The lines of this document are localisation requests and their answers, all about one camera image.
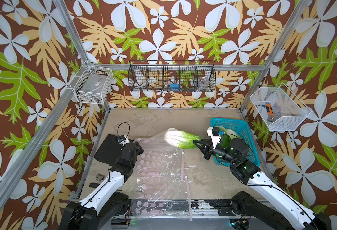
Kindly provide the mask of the zip-top bag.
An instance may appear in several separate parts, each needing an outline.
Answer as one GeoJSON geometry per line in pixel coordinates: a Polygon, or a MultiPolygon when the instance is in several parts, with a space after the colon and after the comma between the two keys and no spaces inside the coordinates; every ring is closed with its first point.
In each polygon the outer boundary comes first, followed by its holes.
{"type": "Polygon", "coordinates": [[[134,142],[137,142],[144,150],[144,152],[138,156],[139,160],[152,160],[155,162],[180,162],[182,160],[182,151],[168,144],[164,140],[163,135],[151,138],[136,138],[134,142]]]}
{"type": "Polygon", "coordinates": [[[173,218],[192,220],[188,188],[181,179],[143,177],[137,180],[130,210],[138,219],[173,218]]]}
{"type": "Polygon", "coordinates": [[[187,179],[185,152],[182,150],[146,151],[138,156],[134,174],[140,177],[177,176],[179,181],[187,179]]]}

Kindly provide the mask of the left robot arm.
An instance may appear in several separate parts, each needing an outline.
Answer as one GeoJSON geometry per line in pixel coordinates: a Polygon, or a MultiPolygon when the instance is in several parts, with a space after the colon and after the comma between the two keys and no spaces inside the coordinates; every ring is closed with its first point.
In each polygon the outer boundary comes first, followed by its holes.
{"type": "Polygon", "coordinates": [[[60,230],[98,230],[109,219],[130,208],[129,196],[118,192],[132,175],[137,156],[144,152],[137,142],[124,144],[109,175],[84,199],[70,202],[62,216],[60,230]]]}

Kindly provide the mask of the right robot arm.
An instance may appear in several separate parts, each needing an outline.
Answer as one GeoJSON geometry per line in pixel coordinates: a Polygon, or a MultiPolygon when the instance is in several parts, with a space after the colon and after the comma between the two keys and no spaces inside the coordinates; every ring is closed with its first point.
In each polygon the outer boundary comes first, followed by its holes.
{"type": "Polygon", "coordinates": [[[248,160],[252,151],[242,139],[230,140],[227,147],[214,145],[210,140],[194,140],[206,159],[211,156],[229,163],[230,170],[242,184],[261,194],[271,205],[258,202],[250,194],[239,192],[232,198],[233,210],[239,215],[254,216],[275,230],[330,230],[332,223],[324,213],[316,214],[281,190],[253,162],[248,160]]]}

